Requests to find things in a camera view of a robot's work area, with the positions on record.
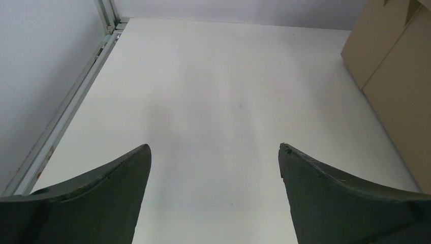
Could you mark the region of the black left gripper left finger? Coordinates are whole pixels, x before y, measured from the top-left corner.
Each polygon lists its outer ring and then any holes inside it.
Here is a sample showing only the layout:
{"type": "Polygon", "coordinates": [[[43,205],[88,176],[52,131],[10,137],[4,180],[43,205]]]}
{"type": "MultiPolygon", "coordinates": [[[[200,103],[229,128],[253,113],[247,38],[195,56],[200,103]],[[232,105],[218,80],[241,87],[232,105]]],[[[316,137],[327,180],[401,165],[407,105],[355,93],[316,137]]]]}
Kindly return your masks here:
{"type": "Polygon", "coordinates": [[[151,169],[141,145],[77,177],[1,198],[1,243],[132,243],[151,169]]]}

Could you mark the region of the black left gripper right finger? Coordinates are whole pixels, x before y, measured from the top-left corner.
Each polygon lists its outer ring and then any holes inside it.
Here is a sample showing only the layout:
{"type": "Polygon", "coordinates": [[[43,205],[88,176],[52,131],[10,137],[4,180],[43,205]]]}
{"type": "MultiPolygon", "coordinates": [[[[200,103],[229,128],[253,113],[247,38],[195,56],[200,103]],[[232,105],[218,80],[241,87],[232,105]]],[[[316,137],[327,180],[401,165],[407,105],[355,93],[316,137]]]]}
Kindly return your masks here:
{"type": "Polygon", "coordinates": [[[299,243],[430,243],[430,195],[362,179],[286,143],[278,161],[299,243]]]}

